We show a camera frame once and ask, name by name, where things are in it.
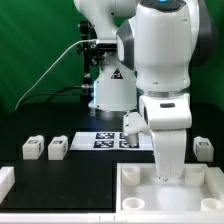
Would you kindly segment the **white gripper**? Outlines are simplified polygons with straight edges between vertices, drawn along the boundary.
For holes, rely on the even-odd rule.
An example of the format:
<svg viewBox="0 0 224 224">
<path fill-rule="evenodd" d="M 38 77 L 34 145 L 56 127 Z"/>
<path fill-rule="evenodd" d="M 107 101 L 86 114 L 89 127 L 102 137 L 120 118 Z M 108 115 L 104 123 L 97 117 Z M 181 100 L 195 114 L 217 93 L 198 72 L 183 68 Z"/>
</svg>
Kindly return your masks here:
<svg viewBox="0 0 224 224">
<path fill-rule="evenodd" d="M 142 95 L 139 111 L 146 121 L 160 178 L 179 178 L 184 170 L 187 129 L 192 125 L 190 95 L 171 98 Z"/>
</svg>

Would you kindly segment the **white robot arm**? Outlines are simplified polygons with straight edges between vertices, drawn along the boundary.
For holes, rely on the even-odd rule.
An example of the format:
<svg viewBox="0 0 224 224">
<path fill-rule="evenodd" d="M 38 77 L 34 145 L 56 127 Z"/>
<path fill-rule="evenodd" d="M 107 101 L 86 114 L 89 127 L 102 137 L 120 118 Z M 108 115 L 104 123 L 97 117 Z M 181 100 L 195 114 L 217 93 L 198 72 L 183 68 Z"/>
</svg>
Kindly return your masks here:
<svg viewBox="0 0 224 224">
<path fill-rule="evenodd" d="M 123 116 L 128 143 L 152 140 L 157 175 L 184 170 L 191 127 L 189 67 L 205 62 L 214 25 L 204 0 L 73 0 L 96 32 L 100 64 L 90 109 Z"/>
</svg>

